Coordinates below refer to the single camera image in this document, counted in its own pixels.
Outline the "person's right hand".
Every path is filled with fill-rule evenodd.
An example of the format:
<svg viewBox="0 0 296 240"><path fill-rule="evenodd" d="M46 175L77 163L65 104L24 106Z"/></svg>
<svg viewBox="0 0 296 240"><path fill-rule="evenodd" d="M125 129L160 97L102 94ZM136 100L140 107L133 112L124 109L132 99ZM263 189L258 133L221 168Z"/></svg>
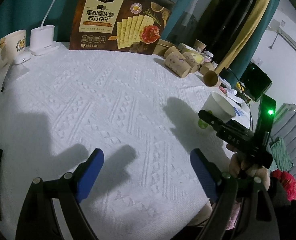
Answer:
<svg viewBox="0 0 296 240"><path fill-rule="evenodd" d="M262 183L266 190L270 187L270 173L269 170L265 167L258 167L257 165L253 165L252 167L248 167L245 164L245 161L241 161L238 158L238 150L231 146L230 144L226 145L226 148L232 151L234 154L231 157L229 163L229 172L230 174L237 178L241 172L245 172L250 177L258 177L262 180Z"/></svg>

